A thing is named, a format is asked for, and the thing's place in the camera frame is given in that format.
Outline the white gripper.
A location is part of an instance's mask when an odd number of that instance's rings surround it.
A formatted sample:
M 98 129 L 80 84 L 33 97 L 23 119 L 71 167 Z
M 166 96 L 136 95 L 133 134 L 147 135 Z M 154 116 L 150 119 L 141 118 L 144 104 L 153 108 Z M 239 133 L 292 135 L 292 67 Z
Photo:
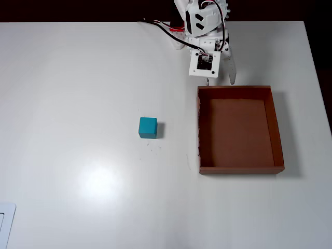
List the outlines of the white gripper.
M 237 69 L 232 54 L 232 50 L 229 45 L 229 32 L 225 28 L 224 32 L 221 27 L 214 29 L 202 36 L 194 37 L 188 31 L 186 31 L 186 43 L 192 44 L 196 47 L 202 48 L 205 52 L 221 51 L 224 53 L 224 63 L 229 74 L 230 84 L 234 85 L 236 81 Z M 210 79 L 206 78 L 206 85 L 210 85 Z

